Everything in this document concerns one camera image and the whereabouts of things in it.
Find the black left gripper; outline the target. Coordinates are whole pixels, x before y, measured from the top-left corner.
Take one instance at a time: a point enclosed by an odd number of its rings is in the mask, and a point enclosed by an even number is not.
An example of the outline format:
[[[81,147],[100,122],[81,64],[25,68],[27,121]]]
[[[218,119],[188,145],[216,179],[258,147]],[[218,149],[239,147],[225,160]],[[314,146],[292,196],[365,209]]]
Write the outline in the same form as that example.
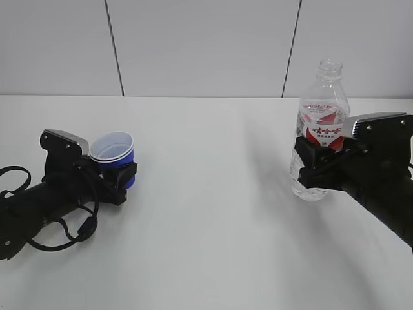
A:
[[[136,162],[109,168],[104,173],[101,173],[97,162],[90,158],[80,158],[73,163],[73,167],[91,182],[99,203],[117,206],[126,202],[127,189],[133,186],[137,174]]]

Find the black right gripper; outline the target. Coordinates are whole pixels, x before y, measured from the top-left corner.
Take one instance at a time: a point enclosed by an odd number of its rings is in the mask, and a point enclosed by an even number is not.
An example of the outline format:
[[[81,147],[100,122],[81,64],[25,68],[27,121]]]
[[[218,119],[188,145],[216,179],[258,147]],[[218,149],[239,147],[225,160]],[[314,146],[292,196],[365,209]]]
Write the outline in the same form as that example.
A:
[[[410,163],[378,159],[357,141],[346,141],[335,151],[297,137],[294,150],[300,159],[298,182],[307,189],[394,194],[409,188]]]

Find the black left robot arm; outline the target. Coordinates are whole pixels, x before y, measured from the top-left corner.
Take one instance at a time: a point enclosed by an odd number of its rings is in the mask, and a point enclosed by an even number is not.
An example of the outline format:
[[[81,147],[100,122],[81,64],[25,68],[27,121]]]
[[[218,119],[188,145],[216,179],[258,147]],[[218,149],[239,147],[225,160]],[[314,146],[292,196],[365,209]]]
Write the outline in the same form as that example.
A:
[[[137,174],[137,163],[101,171],[98,164],[81,157],[69,164],[46,161],[41,183],[30,186],[31,179],[14,191],[1,192],[1,259],[10,260],[26,244],[37,250],[56,252],[89,239],[98,225],[102,203],[126,202],[126,184]],[[85,222],[71,235],[64,216],[78,209],[89,213]],[[42,245],[34,240],[51,223],[62,226],[68,242],[58,246]]]

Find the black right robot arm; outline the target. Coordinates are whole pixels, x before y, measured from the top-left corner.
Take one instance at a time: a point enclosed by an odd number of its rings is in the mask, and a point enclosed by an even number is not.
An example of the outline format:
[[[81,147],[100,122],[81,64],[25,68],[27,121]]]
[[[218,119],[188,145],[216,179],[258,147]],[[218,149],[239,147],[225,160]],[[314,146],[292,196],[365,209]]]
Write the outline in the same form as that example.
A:
[[[303,162],[298,181],[306,189],[343,191],[407,245],[412,245],[412,175],[408,163],[346,138],[334,151],[298,137]]]

